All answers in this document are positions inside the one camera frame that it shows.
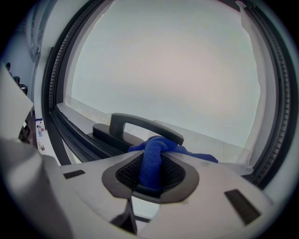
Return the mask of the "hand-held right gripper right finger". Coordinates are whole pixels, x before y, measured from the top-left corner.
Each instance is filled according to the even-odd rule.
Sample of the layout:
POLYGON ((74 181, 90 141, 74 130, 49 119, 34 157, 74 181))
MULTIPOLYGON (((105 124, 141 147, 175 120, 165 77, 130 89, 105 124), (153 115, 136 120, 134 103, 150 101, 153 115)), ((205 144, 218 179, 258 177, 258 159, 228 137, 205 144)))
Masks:
POLYGON ((254 208, 262 216, 273 202, 255 185, 228 167, 179 153, 167 153, 193 166, 199 183, 184 201, 161 204, 141 230, 145 239, 217 239, 248 228, 236 206, 254 208))

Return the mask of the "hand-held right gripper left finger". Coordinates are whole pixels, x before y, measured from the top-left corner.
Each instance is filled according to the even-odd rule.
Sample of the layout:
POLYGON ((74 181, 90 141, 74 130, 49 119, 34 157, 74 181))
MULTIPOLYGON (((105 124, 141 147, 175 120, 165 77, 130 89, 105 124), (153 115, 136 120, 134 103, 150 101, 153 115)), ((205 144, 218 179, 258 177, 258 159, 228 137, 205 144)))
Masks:
POLYGON ((119 168, 141 157, 134 151, 102 160, 61 166, 62 173, 82 170, 84 174, 67 179, 78 197, 97 215, 108 222, 123 214, 132 190, 118 181, 119 168))

